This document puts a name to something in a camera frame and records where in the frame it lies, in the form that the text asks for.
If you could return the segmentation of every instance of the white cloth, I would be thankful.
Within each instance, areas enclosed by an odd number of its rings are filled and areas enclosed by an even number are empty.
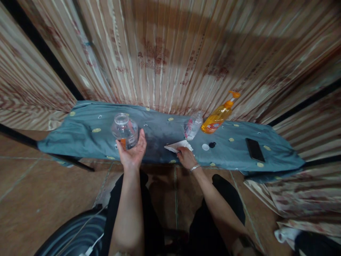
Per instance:
[[[284,243],[287,239],[295,241],[295,238],[302,232],[299,229],[283,227],[275,231],[275,237],[278,242]]]
[[[188,148],[190,151],[193,151],[193,148],[191,147],[191,145],[188,143],[187,140],[182,140],[180,142],[176,142],[174,144],[171,144],[171,145],[167,145],[165,146],[164,148],[165,149],[168,149],[169,151],[172,151],[174,153],[178,153],[179,151],[177,150],[178,147],[185,147],[185,148]]]

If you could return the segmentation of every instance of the pump dispenser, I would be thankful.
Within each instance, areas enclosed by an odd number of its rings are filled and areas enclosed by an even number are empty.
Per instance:
[[[223,105],[219,106],[212,114],[207,118],[205,123],[201,126],[201,130],[204,133],[212,134],[219,126],[232,114],[231,107],[234,104],[234,100],[240,97],[240,93],[229,91],[232,93],[233,98],[226,101]]]

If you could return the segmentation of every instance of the cable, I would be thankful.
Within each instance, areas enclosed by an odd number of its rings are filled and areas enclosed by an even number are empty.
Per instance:
[[[104,235],[104,233],[96,240],[96,242],[92,246],[89,247],[89,249],[85,253],[85,256],[89,256],[92,253],[93,248],[95,247],[97,242],[103,237],[103,235]]]
[[[65,249],[72,243],[72,241],[76,238],[76,236],[78,236],[78,234],[82,231],[82,229],[85,227],[86,224],[88,224],[89,221],[91,221],[95,216],[97,216],[98,214],[100,214],[108,205],[104,206],[100,211],[98,211],[95,215],[93,215],[90,219],[88,219],[84,224],[83,226],[81,227],[81,229],[73,236],[73,238],[71,238],[71,240],[63,247],[63,249],[60,250],[60,252],[56,255],[56,256],[60,256],[64,251]]]

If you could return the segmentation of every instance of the water bottle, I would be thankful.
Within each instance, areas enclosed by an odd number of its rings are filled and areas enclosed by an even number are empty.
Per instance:
[[[137,124],[129,118],[126,113],[118,113],[115,116],[111,132],[121,142],[124,149],[128,150],[133,148],[139,137],[139,128]]]
[[[202,125],[202,111],[199,111],[191,116],[185,129],[186,140],[193,140]]]

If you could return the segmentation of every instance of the black tire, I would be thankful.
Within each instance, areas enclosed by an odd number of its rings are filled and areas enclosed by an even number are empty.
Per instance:
[[[58,252],[72,239],[84,223],[94,216],[98,210],[89,210],[73,217],[54,232],[38,249],[34,256],[56,256]],[[95,241],[104,233],[107,209],[90,220],[61,256],[79,256],[85,253]],[[102,248],[99,240],[93,248],[91,256],[98,256]]]

